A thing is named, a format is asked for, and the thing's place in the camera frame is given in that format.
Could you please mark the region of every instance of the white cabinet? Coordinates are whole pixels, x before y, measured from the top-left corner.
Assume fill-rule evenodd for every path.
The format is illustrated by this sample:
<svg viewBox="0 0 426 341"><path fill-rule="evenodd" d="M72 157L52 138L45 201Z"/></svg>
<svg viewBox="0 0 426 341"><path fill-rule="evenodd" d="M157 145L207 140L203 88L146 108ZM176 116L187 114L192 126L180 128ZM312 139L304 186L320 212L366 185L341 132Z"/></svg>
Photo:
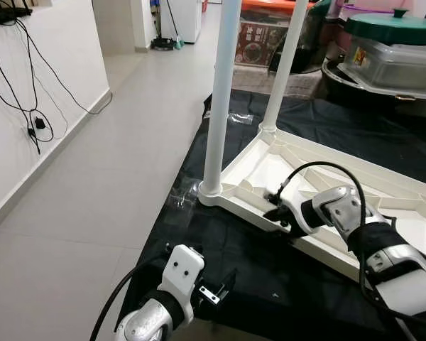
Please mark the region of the white cabinet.
<svg viewBox="0 0 426 341"><path fill-rule="evenodd" d="M179 36L186 43L195 43L202 23L202 0L169 0ZM161 34L163 38L177 36L170 17L168 0L161 0Z"/></svg>

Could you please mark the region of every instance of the green lid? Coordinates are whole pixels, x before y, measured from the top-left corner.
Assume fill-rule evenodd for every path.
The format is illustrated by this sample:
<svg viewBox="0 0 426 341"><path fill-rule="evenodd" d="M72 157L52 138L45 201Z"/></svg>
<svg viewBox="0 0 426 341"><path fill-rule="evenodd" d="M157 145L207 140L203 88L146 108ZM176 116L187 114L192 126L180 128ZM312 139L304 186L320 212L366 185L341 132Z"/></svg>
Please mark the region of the green lid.
<svg viewBox="0 0 426 341"><path fill-rule="evenodd" d="M388 45L426 45L426 19L404 16L406 11L395 9L394 14L357 14L347 20L344 29L353 36Z"/></svg>

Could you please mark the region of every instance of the black tablecloth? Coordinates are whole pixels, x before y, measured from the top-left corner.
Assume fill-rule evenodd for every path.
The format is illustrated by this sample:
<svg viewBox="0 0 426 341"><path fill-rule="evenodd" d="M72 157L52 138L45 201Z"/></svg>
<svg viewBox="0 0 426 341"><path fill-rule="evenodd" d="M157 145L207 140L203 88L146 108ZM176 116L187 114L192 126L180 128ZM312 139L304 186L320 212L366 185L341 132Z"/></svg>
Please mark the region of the black tablecloth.
<svg viewBox="0 0 426 341"><path fill-rule="evenodd" d="M223 166L256 135L267 101L267 95L232 92ZM284 99L278 127L426 182L426 119L358 112L320 99ZM207 130L204 119L141 259L160 252L166 242L200 245L204 277L212 287L238 269L222 309L200 308L198 318L272 340L401 340L356 283L226 210L196 200ZM160 283L163 267L156 262L132 278L120 319Z"/></svg>

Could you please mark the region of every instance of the white pole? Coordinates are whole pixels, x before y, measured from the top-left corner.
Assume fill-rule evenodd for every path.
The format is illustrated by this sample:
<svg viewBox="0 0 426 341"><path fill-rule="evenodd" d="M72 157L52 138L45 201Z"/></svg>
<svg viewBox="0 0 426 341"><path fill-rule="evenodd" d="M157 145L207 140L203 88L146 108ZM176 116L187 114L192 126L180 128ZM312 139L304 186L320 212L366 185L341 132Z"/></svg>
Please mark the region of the white pole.
<svg viewBox="0 0 426 341"><path fill-rule="evenodd" d="M213 196L222 191L220 176L236 41L239 33L240 10L241 0L226 0L222 4L204 180L200 184L200 192L206 196Z"/></svg>
<svg viewBox="0 0 426 341"><path fill-rule="evenodd" d="M283 101L285 87L289 79L295 51L297 50L298 38L300 37L303 22L309 0L297 0L292 19L290 20L287 37L285 38L283 55L281 56L278 71L276 73L270 100L268 101L265 117L261 128L267 132L276 131L276 119L278 118L281 102Z"/></svg>

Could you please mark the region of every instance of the baseboard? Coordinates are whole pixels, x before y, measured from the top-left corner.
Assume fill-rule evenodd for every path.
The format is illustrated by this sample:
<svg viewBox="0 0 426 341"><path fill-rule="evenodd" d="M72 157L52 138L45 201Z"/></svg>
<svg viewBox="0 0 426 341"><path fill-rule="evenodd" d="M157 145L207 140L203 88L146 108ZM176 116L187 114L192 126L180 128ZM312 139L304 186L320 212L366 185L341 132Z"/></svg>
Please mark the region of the baseboard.
<svg viewBox="0 0 426 341"><path fill-rule="evenodd" d="M147 46L146 48L138 48L137 46L135 46L134 50L137 53L147 53L150 50L150 46Z"/></svg>
<svg viewBox="0 0 426 341"><path fill-rule="evenodd" d="M107 90L95 104L93 104L89 110L96 112L101 109L109 100L111 96L110 90ZM20 183L1 201L0 203L0 224L6 218L6 216L12 211L13 208L18 204L21 198L26 194L27 190L39 179L44 173L46 168L55 160L55 158L65 149L65 147L71 142L73 138L79 133L79 131L85 126L85 124L93 117L88 113L84 113L70 130L66 133L66 136L59 140L53 145L44 157L37 162L34 167L28 172L27 176L21 180Z"/></svg>

